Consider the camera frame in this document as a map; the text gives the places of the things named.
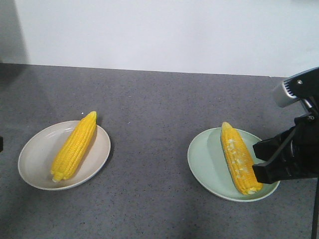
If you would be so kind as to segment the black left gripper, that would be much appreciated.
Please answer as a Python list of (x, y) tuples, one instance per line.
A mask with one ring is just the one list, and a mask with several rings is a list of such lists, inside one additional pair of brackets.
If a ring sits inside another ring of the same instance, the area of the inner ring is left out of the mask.
[(3, 151), (3, 137), (0, 136), (0, 152)]

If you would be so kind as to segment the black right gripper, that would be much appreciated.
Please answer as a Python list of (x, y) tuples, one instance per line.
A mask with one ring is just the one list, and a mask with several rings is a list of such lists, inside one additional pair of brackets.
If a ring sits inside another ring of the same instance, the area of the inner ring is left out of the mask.
[[(285, 140), (279, 160), (269, 161)], [(260, 183), (319, 176), (319, 118), (311, 113), (295, 118), (295, 126), (253, 145), (257, 158), (266, 162), (252, 166)]]

